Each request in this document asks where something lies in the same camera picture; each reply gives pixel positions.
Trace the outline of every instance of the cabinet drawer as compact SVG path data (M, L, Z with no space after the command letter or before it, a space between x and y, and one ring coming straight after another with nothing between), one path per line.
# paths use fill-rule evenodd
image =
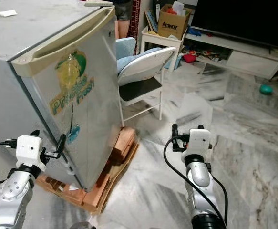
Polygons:
M278 67L278 61L250 55L244 52L232 51L227 61L227 66L260 75L271 75Z

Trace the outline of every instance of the television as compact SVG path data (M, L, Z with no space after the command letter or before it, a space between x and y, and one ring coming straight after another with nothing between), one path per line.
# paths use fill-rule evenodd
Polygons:
M198 0L191 27L278 47L278 0Z

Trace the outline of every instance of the white chair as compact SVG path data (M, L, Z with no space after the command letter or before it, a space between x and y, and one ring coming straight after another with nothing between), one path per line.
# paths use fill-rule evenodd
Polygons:
M119 72L118 85L120 94L120 113L123 126L124 121L136 117L156 106L159 106L159 120L162 119L162 84L164 66L177 51L178 50L175 47L169 47L148 54L142 53L137 58L135 56L132 57L134 60L127 63ZM158 82L154 76L160 70L161 77L160 82ZM160 94L160 102L158 104L132 115L131 117L123 117L122 105L132 105L156 93Z

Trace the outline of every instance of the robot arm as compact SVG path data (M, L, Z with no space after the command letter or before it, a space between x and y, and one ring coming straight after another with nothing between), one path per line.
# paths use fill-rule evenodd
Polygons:
M66 135L62 135L57 150L46 152L39 137L22 135L17 139L17 169L12 168L8 179L0 185L0 229L22 228L35 181L50 157L60 157L65 140Z
M189 134L178 135L177 125L173 124L172 138L173 151L182 152L181 160L186 166L186 178L207 197L214 206L203 197L188 182L185 183L188 192L188 201L192 215L192 225L194 229L225 229L225 223L217 210L217 202L213 192L214 179L211 175L211 166L205 163L204 155L212 148L210 142L210 132L202 125L198 129L191 129ZM180 148L177 140L184 142L184 147Z

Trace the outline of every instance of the green ball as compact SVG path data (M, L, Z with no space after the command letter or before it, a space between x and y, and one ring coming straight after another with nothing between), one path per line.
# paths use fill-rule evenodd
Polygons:
M262 93L262 94L272 94L273 92L273 89L271 86L269 85L266 85L266 84L262 84L259 88L259 91Z

